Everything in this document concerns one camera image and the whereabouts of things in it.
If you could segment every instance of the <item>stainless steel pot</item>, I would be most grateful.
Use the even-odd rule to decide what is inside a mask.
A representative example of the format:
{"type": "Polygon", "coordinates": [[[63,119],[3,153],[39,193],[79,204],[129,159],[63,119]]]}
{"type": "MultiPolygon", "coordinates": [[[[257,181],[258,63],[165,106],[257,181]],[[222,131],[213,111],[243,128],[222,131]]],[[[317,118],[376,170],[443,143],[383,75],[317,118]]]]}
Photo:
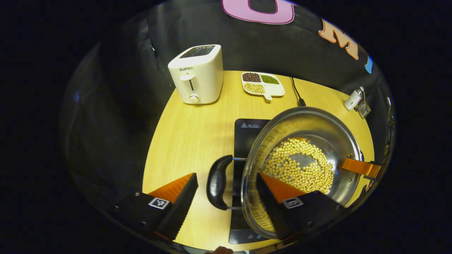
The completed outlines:
{"type": "MultiPolygon", "coordinates": [[[[274,147],[291,137],[303,137],[322,149],[333,164],[334,178],[328,197],[345,205],[358,185],[357,173],[337,167],[342,158],[361,159],[359,146],[347,126],[329,112],[313,107],[288,109],[270,120],[257,136],[247,158],[227,155],[213,164],[207,180],[207,197],[215,207],[242,209],[248,225],[258,234],[277,238],[273,224],[266,213],[256,189],[256,175],[264,168],[264,161],[274,147]],[[232,160],[246,160],[241,183],[241,207],[228,207],[223,201],[226,187],[226,168],[232,160]]],[[[301,165],[315,162],[310,156],[290,156],[301,165]]]]}

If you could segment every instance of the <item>induction cooktop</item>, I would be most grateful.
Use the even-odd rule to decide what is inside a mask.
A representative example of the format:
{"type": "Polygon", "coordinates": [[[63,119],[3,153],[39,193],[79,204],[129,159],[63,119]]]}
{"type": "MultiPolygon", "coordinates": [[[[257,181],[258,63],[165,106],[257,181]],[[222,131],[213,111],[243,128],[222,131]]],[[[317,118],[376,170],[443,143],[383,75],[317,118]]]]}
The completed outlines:
{"type": "MultiPolygon", "coordinates": [[[[263,119],[237,119],[234,126],[234,157],[248,157],[254,140],[262,128],[269,122],[263,119]]],[[[242,182],[244,161],[234,161],[234,179],[232,184],[232,206],[241,207],[240,185],[242,182]]],[[[267,240],[254,232],[246,223],[242,210],[232,210],[230,244],[246,244],[267,240]]]]}

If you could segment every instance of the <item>dish handle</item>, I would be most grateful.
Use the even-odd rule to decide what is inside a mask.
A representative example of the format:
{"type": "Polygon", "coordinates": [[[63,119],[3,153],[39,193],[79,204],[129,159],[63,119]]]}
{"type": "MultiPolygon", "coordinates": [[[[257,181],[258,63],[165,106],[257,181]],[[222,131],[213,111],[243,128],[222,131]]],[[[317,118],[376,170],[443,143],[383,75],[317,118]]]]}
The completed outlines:
{"type": "Polygon", "coordinates": [[[207,198],[209,202],[218,209],[242,209],[242,207],[228,207],[223,201],[223,193],[226,188],[226,168],[233,160],[246,161],[246,158],[235,158],[226,155],[217,159],[210,168],[207,178],[207,198]]]}
{"type": "Polygon", "coordinates": [[[265,99],[272,100],[273,98],[269,94],[264,94],[265,99]]]}

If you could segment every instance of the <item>toaster knob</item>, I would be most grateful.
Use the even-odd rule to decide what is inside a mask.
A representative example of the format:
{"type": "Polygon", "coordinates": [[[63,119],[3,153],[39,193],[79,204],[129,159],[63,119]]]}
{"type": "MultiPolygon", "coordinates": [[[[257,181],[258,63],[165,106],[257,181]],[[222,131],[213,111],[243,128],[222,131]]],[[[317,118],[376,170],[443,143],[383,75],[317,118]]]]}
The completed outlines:
{"type": "Polygon", "coordinates": [[[199,102],[200,98],[199,95],[197,94],[191,94],[190,97],[188,98],[192,103],[196,103],[199,102]]]}

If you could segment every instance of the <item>orange letter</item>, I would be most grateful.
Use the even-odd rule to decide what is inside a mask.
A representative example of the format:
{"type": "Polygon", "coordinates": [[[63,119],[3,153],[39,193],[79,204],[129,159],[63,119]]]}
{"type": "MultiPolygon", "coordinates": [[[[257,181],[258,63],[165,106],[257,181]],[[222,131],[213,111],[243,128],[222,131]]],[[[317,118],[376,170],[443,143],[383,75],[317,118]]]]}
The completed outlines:
{"type": "Polygon", "coordinates": [[[356,44],[356,42],[354,42],[350,37],[341,32],[339,28],[323,20],[323,31],[319,31],[319,34],[321,37],[332,43],[336,43],[337,38],[340,47],[344,47],[348,43],[348,47],[346,47],[345,50],[355,60],[358,60],[358,44],[356,44]]]}

